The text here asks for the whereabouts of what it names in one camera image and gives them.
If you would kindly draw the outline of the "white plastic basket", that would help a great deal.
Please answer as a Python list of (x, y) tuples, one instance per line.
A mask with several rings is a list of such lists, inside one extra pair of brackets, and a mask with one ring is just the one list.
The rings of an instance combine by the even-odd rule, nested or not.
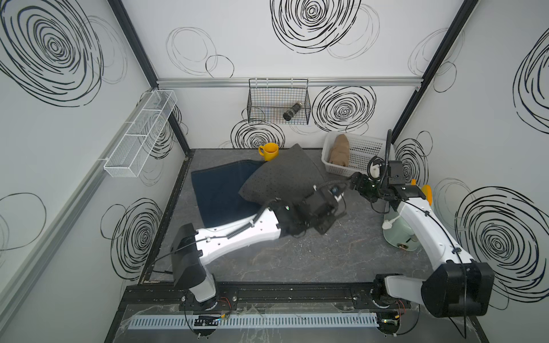
[(330, 151), (339, 135), (340, 132), (329, 132), (324, 140), (321, 160), (324, 164), (326, 172), (329, 174), (342, 177), (349, 177), (355, 172), (365, 174), (368, 162), (374, 156), (385, 156), (386, 141), (384, 139), (346, 133), (345, 135), (350, 143), (349, 166), (342, 167), (332, 164), (329, 162)]

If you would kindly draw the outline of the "grey polka dot skirt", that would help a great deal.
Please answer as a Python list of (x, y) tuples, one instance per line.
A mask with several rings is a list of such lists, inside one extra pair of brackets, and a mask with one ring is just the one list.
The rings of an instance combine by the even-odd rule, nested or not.
[(314, 161), (299, 144), (295, 144), (255, 171), (241, 186), (239, 195), (259, 205), (275, 198), (301, 200), (324, 181)]

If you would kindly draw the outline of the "tan brown skirt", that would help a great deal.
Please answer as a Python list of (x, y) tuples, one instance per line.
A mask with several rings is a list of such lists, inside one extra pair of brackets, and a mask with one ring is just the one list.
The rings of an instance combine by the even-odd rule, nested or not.
[(333, 147), (330, 150), (328, 162), (341, 167), (348, 167), (350, 164), (350, 143), (344, 134), (336, 137)]

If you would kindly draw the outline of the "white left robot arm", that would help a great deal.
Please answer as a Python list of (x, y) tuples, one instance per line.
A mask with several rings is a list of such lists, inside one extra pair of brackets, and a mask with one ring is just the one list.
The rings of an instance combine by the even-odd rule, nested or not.
[(345, 215), (339, 206), (346, 189), (343, 183), (325, 183), (303, 200), (275, 198), (257, 214), (229, 224), (199, 230), (192, 224), (180, 227), (169, 253), (174, 288), (189, 291), (203, 310), (214, 308), (221, 296), (208, 264), (253, 244), (303, 236), (309, 229), (325, 234)]

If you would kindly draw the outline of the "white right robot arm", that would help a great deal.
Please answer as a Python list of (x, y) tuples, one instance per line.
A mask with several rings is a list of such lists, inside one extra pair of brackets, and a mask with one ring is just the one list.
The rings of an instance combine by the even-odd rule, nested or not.
[(400, 274), (379, 274), (374, 296), (408, 300), (425, 306), (433, 317), (483, 316), (488, 311), (495, 273), (477, 262), (436, 217), (427, 195), (406, 184), (401, 161), (373, 157), (366, 173), (350, 177), (352, 189), (370, 203), (387, 202), (404, 220), (425, 250), (433, 268), (426, 280)]

